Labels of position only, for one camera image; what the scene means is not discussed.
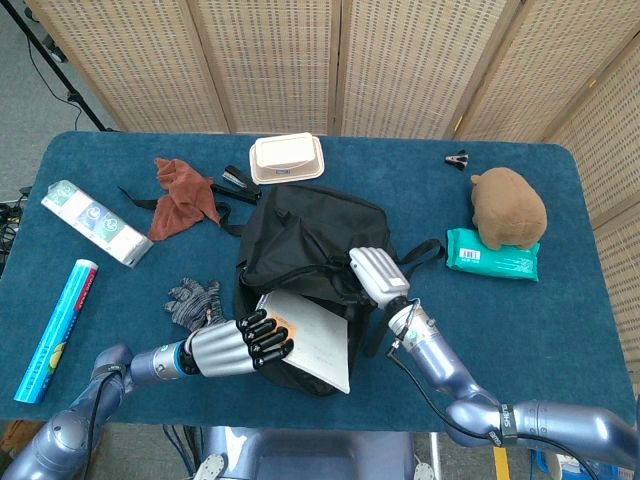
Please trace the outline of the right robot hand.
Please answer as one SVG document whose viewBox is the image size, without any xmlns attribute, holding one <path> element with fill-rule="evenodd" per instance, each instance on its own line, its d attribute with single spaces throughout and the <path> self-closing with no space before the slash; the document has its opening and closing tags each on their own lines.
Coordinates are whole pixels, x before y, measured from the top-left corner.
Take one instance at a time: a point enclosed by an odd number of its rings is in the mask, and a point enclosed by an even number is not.
<svg viewBox="0 0 640 480">
<path fill-rule="evenodd" d="M 379 309 L 385 309 L 397 297 L 407 296 L 410 283 L 385 250 L 352 248 L 349 258 L 353 273 Z"/>
</svg>

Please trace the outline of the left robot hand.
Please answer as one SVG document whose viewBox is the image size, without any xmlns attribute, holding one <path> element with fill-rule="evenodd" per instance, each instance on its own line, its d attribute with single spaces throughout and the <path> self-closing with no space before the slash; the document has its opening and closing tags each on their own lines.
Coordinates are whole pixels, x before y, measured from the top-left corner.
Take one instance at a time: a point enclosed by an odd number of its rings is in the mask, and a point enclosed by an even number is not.
<svg viewBox="0 0 640 480">
<path fill-rule="evenodd" d="M 294 339 L 264 309 L 193 332 L 183 352 L 204 377 L 250 374 L 289 356 Z"/>
</svg>

